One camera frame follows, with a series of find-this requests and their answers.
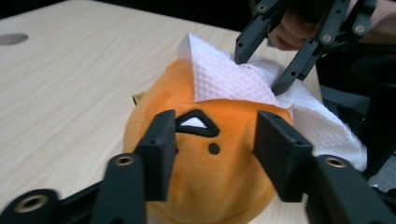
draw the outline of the light wood tabletop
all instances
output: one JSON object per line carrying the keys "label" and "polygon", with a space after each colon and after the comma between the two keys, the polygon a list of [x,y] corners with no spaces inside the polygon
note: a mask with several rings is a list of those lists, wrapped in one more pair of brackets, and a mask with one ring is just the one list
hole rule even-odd
{"label": "light wood tabletop", "polygon": [[[233,52],[239,33],[94,1],[65,1],[0,21],[0,208],[31,189],[66,198],[103,178],[121,153],[133,94],[147,91],[187,33]],[[294,51],[257,55],[289,64]],[[313,70],[305,84],[318,98]],[[275,198],[251,223],[306,223],[303,203]]]}

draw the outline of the white textured cloth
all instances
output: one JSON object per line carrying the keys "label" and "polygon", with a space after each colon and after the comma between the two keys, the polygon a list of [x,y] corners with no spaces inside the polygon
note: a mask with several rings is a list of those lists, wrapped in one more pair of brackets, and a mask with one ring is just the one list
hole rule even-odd
{"label": "white textured cloth", "polygon": [[366,168],[367,150],[356,135],[296,79],[283,94],[275,96],[272,85],[284,67],[263,58],[236,64],[233,56],[188,34],[177,56],[192,62],[195,101],[234,99],[286,108],[293,127],[314,146],[313,155],[344,158],[360,171]]}

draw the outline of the dark background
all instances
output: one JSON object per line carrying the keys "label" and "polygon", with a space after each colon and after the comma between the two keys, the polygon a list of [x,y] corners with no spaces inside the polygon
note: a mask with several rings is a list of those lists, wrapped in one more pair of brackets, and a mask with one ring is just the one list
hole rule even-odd
{"label": "dark background", "polygon": [[[46,7],[64,0],[0,0],[0,19]],[[250,22],[249,0],[98,0],[132,7],[189,21],[242,31]]]}

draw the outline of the orange plush toy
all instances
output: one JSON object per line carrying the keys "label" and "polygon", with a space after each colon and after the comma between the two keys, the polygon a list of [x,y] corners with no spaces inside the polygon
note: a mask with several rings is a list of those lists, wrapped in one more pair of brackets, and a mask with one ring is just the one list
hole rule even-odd
{"label": "orange plush toy", "polygon": [[[192,35],[187,37],[187,41],[191,39],[200,41]],[[198,51],[203,48],[214,50],[204,43]],[[216,69],[225,66],[227,70],[229,66],[222,63],[227,60],[222,52],[216,51],[216,59],[208,59],[211,64],[205,64],[207,62],[191,60],[191,55],[197,53],[192,50],[195,49],[182,50],[179,58],[169,63],[164,74],[136,105],[126,125],[123,151],[134,152],[157,114],[175,110],[178,152],[168,198],[166,202],[148,202],[148,213],[161,223],[249,223],[276,195],[252,154],[258,111],[273,112],[292,123],[290,109],[274,105],[271,102],[274,95],[264,96],[260,102],[255,100],[255,92],[237,90],[238,83],[230,82],[236,85],[230,87],[230,83],[224,83],[226,81],[210,84],[210,78],[196,77],[197,73],[217,76]],[[254,70],[247,66],[241,71],[244,71],[243,76],[254,79],[253,73],[260,73]],[[232,72],[238,71],[231,68],[226,73]]]}

